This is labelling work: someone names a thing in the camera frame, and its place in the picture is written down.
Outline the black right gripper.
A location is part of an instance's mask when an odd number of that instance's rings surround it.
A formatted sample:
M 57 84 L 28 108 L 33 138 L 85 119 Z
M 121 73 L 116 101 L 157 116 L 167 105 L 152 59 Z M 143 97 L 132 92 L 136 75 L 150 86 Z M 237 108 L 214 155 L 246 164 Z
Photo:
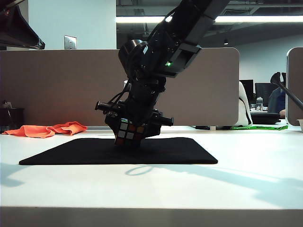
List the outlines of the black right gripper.
M 111 128 L 114 135 L 118 135 L 121 119 L 127 119 L 136 126 L 144 125 L 143 138 L 160 134 L 163 125 L 172 126 L 173 118 L 163 116 L 163 113 L 154 108 L 159 91 L 151 89 L 150 84 L 139 81 L 124 81 L 123 90 L 104 103 L 98 101 L 96 111 L 101 111 L 105 123 Z

